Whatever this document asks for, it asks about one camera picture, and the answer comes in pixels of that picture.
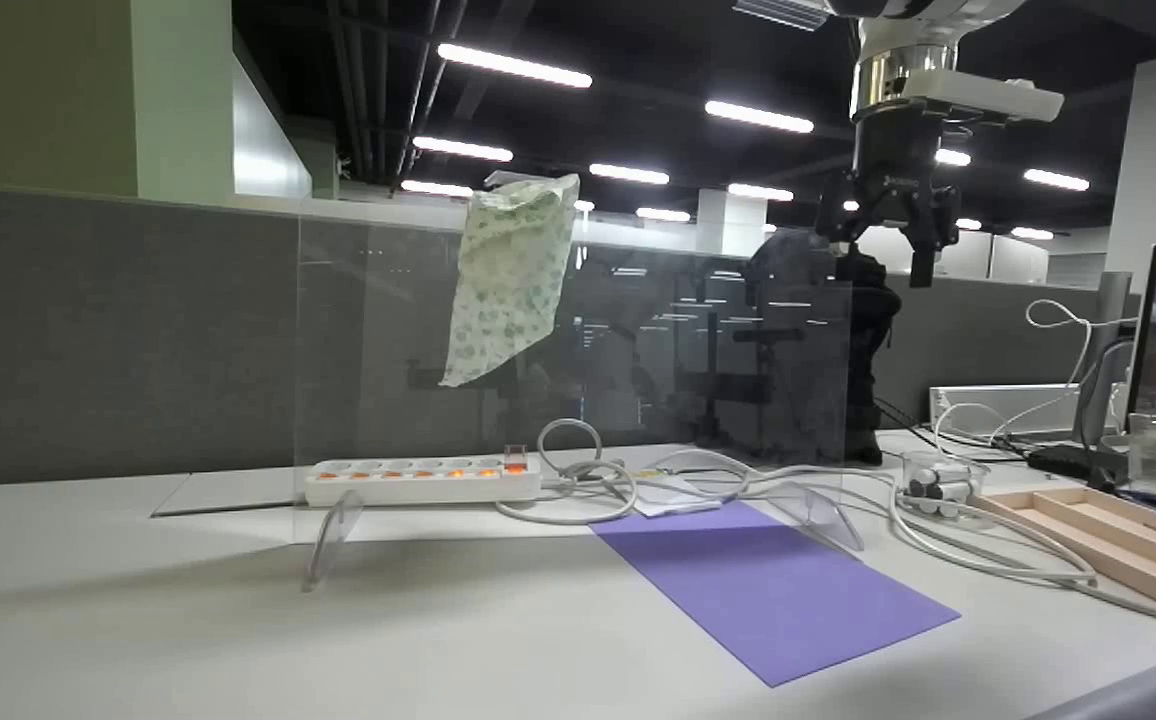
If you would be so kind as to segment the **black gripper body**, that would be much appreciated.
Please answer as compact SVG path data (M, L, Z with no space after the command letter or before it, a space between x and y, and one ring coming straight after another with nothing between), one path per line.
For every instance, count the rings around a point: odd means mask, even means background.
M822 194L817 231L846 247L873 222L894 222L912 247L912 287L927 287L934 257L960 240L960 194L934 174L944 120L931 113L867 113L854 120L846 172Z

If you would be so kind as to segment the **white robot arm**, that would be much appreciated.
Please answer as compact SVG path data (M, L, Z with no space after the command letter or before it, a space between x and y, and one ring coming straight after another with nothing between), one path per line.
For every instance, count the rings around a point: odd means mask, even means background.
M822 0L854 25L846 85L851 160L840 182L854 211L834 229L854 245L867 222L894 217L912 245L912 287L931 282L934 257L960 240L954 186L934 174L948 135L979 122L1052 122L1065 94L1031 79L960 69L960 41L1027 0Z

